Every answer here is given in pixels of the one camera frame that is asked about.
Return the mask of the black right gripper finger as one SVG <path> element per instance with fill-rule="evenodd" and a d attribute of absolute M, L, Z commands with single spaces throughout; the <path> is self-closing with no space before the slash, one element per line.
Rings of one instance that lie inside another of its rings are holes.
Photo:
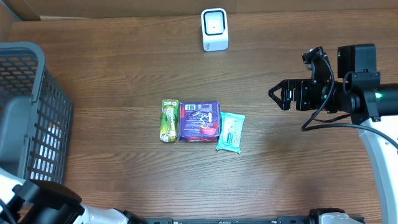
<path fill-rule="evenodd" d="M 289 93 L 282 90 L 280 96 L 277 96 L 274 91 L 269 91 L 269 96 L 277 103 L 280 109 L 284 111 L 290 109 L 291 99 Z"/>
<path fill-rule="evenodd" d="M 285 79 L 276 84 L 276 86 L 272 87 L 269 91 L 268 94 L 274 94 L 277 90 L 280 90 L 281 94 L 288 94 L 290 91 L 290 80 Z"/>

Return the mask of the teal wet wipes pack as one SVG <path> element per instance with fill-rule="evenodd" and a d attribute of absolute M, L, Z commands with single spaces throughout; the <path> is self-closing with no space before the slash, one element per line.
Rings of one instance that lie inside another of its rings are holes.
<path fill-rule="evenodd" d="M 221 112 L 221 133 L 216 150 L 241 153 L 240 143 L 245 115 Z"/>

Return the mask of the purple sanitary pad pack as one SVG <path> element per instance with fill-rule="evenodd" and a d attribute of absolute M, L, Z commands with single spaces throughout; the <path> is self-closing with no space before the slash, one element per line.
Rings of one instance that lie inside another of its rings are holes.
<path fill-rule="evenodd" d="M 216 142 L 221 132 L 218 101 L 181 102 L 179 139 L 186 142 Z"/>

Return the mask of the green yellow snack pouch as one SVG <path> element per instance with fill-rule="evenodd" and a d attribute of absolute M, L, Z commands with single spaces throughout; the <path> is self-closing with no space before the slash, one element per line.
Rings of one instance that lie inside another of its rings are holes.
<path fill-rule="evenodd" d="M 160 119 L 160 140 L 175 142 L 178 138 L 179 101 L 162 100 Z"/>

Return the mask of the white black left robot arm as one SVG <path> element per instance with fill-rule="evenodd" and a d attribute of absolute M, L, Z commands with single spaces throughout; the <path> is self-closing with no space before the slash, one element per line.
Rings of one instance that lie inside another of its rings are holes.
<path fill-rule="evenodd" d="M 1 223 L 144 223 L 115 208 L 85 205 L 74 191 L 56 182 L 24 180 L 1 169 Z"/>

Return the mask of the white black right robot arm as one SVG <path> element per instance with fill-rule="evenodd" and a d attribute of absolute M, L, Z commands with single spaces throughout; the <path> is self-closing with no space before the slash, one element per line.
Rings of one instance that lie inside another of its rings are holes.
<path fill-rule="evenodd" d="M 269 90 L 282 110 L 291 102 L 313 111 L 302 131 L 358 130 L 373 169 L 382 222 L 397 223 L 397 84 L 382 84 L 374 44 L 338 48 L 338 70 L 318 46 L 302 55 L 309 79 L 286 79 Z"/>

